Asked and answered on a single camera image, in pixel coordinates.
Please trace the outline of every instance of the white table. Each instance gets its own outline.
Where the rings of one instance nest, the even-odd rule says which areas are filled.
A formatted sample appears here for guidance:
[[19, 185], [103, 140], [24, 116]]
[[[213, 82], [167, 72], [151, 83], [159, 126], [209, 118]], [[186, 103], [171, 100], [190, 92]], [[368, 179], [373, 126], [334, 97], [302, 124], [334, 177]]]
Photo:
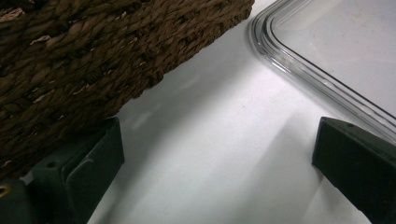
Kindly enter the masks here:
[[249, 44], [273, 2], [123, 107], [125, 163], [89, 223], [370, 223], [311, 165], [320, 117], [352, 119]]

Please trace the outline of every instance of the basket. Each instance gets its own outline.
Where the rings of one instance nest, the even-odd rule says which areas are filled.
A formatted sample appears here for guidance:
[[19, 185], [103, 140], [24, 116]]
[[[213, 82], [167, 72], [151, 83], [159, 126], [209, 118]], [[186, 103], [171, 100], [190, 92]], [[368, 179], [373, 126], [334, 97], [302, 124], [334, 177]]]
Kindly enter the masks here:
[[0, 2], [0, 180], [115, 115], [246, 19], [253, 2]]

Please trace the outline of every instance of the brass screw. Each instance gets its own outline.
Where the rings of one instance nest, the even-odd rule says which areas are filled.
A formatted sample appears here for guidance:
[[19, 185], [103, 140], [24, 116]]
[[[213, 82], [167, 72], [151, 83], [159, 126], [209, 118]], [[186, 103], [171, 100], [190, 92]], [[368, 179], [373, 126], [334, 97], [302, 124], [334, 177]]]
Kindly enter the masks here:
[[0, 198], [3, 198], [11, 191], [11, 187], [9, 185], [0, 185]]

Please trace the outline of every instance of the clear container lid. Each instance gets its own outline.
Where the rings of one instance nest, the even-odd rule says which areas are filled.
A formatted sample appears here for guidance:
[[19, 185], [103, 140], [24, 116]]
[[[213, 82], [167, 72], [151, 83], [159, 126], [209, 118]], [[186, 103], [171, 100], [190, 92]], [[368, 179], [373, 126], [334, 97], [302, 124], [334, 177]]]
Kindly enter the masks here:
[[396, 1], [278, 0], [252, 23], [260, 54], [396, 142]]

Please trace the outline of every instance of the woven basket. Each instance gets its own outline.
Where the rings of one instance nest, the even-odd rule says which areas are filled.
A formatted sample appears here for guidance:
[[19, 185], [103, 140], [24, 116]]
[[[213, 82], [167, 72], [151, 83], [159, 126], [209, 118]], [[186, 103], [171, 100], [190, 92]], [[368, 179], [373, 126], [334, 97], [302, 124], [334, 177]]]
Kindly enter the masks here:
[[0, 180], [115, 115], [254, 0], [0, 1]]

